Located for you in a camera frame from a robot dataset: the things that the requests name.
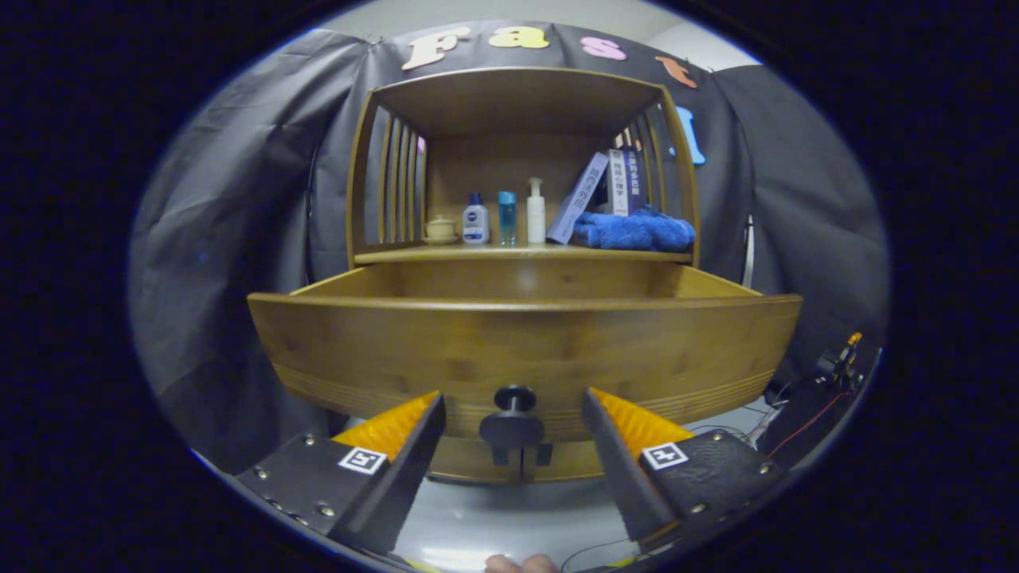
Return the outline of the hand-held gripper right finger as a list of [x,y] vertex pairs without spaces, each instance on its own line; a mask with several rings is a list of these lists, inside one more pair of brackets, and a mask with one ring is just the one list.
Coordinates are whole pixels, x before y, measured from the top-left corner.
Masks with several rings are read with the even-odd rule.
[[698,545],[760,505],[785,468],[725,429],[693,433],[597,388],[581,416],[630,540]]

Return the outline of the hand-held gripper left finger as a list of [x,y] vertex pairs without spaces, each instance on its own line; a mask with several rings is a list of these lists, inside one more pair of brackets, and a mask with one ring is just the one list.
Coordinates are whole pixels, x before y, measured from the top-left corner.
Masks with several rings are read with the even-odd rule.
[[338,435],[299,433],[239,483],[335,543],[388,554],[447,426],[442,392],[417,396]]

